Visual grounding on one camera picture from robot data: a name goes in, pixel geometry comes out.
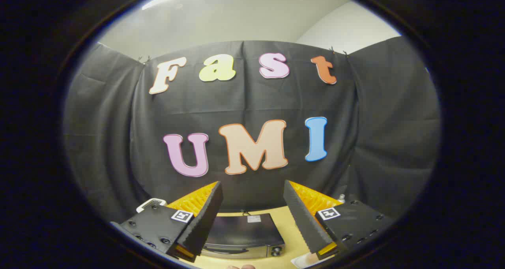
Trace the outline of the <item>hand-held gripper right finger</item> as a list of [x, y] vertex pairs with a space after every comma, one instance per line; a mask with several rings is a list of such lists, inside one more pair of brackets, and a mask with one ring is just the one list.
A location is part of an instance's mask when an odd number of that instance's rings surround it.
[[394, 220], [359, 200], [338, 201], [294, 181], [284, 200], [311, 253], [319, 260], [356, 255], [394, 225]]

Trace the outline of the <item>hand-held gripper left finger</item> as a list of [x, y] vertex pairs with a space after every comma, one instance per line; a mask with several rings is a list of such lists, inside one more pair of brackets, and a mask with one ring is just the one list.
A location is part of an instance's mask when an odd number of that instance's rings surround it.
[[201, 254], [223, 200], [219, 181], [171, 203], [151, 198], [137, 213], [111, 226], [140, 248], [163, 259], [194, 262]]

